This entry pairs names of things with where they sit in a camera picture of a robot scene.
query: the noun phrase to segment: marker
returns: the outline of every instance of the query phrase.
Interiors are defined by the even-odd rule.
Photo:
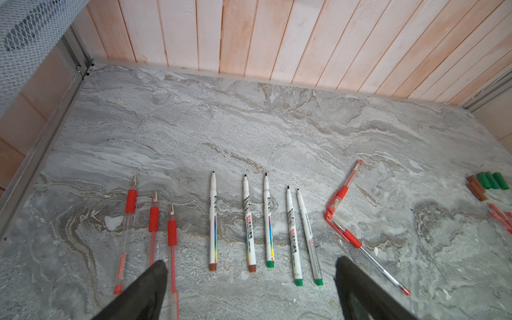
[[[126,198],[126,207],[124,208],[123,231],[121,236],[121,255],[119,258],[119,268],[117,269],[116,285],[114,294],[121,294],[124,285],[124,266],[126,264],[127,248],[130,244],[133,227],[133,215],[135,213],[135,203],[137,202],[137,176],[133,176],[132,187],[128,190]]]
[[[210,181],[210,271],[217,271],[217,179],[215,171]]]
[[[291,262],[293,265],[293,278],[298,287],[302,286],[301,257],[298,255],[297,230],[295,229],[295,213],[291,201],[290,186],[286,187],[286,209],[288,210],[288,230],[290,231]]]
[[[270,219],[270,191],[268,177],[263,178],[263,215],[265,217],[265,243],[267,244],[267,267],[274,267],[274,247],[272,246],[272,221]]]
[[[169,220],[167,222],[167,245],[169,246],[170,273],[167,280],[169,296],[169,318],[177,320],[180,318],[178,309],[178,291],[176,290],[176,260],[174,259],[174,247],[178,244],[178,233],[176,229],[176,217],[174,206],[171,203],[169,208]]]
[[[315,239],[313,238],[313,232],[311,232],[311,225],[309,224],[306,205],[304,204],[304,199],[302,198],[302,194],[299,189],[297,189],[297,200],[298,208],[301,211],[302,226],[304,227],[304,234],[306,235],[306,243],[308,244],[309,260],[311,261],[311,267],[313,268],[313,278],[315,279],[316,285],[323,286],[324,280],[322,279],[320,261],[318,261],[318,256],[315,251]]]
[[[244,175],[244,213],[249,272],[256,272],[256,253],[254,251],[254,238],[252,234],[251,197],[249,195],[249,181],[247,181],[247,175]]]
[[[155,194],[153,195],[153,200],[151,202],[151,209],[150,209],[150,233],[151,233],[150,256],[149,256],[150,267],[153,265],[153,262],[155,262],[155,243],[157,240],[158,214],[159,213],[160,213],[160,210],[158,209],[158,195],[157,195],[157,192],[155,191]]]

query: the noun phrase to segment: white marker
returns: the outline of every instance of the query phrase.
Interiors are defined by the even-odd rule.
[[[249,272],[256,272],[256,252],[254,251],[254,237],[252,233],[251,196],[249,195],[249,181],[247,181],[247,175],[244,175],[244,213]]]
[[[311,232],[311,225],[309,224],[308,212],[304,205],[304,199],[299,189],[297,189],[297,200],[298,208],[301,211],[302,226],[304,227],[304,234],[306,235],[306,242],[308,244],[309,260],[311,261],[311,267],[313,268],[313,278],[315,279],[316,285],[323,286],[324,280],[322,279],[322,270],[320,269],[320,262],[315,251],[315,239]]]
[[[265,173],[263,179],[263,215],[265,216],[265,243],[267,244],[267,267],[274,267],[274,247],[272,245],[272,221],[270,214],[270,191],[268,189],[268,178]]]
[[[295,213],[291,201],[290,186],[286,187],[286,209],[288,210],[288,230],[290,231],[291,262],[293,264],[293,278],[298,287],[302,286],[301,257],[298,255],[297,229],[295,228]]]
[[[210,271],[217,271],[217,179],[215,171],[210,182]]]

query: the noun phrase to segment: mesh basket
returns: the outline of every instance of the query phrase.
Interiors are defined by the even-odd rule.
[[[0,116],[88,0],[7,0],[0,8]]]

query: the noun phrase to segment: white mesh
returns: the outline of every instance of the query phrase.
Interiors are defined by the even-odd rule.
[[[7,0],[0,8],[0,116],[88,0]]]

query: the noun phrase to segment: gray marble tabletop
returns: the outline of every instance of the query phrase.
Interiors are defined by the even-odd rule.
[[[404,296],[325,222],[354,163],[339,217],[412,294]],[[208,271],[210,173],[217,174],[218,271]],[[1,319],[91,318],[113,299],[130,179],[139,197],[126,276],[146,267],[150,196],[178,224],[182,319],[341,319],[334,264],[348,255],[419,319],[511,319],[512,235],[465,187],[512,156],[448,105],[97,65],[0,255]],[[272,197],[275,268],[265,266],[263,176]],[[249,273],[242,178],[252,197],[257,272]],[[297,219],[304,286],[293,283],[286,185],[309,210],[324,286],[314,284]],[[487,196],[512,210],[511,191]],[[167,318],[167,302],[161,319]]]

